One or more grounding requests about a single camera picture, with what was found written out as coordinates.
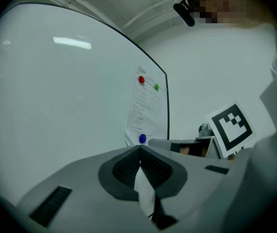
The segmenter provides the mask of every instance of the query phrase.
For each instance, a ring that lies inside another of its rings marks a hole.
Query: white wall
[[[170,139],[194,139],[205,116],[236,99],[258,139],[274,125],[259,99],[272,81],[274,30],[269,25],[236,29],[178,25],[139,44],[167,73]]]

